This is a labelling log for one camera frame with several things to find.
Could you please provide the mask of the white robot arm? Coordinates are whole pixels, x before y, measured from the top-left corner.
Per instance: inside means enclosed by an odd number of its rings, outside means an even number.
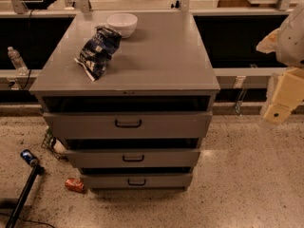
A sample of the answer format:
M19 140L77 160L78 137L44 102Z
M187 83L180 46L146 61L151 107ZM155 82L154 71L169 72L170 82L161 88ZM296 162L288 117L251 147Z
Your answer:
M266 124L282 124L304 101L304 4L299 3L288 17L256 46L262 53L275 53L286 66L269 80L266 103L260 111Z

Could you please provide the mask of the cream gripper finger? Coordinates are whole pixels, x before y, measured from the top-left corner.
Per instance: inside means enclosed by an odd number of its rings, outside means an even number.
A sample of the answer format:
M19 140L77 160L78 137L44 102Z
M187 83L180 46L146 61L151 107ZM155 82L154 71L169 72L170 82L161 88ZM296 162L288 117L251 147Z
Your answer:
M269 104L262 114L262 119L269 124L282 124L290 115L291 110L288 107L280 104Z

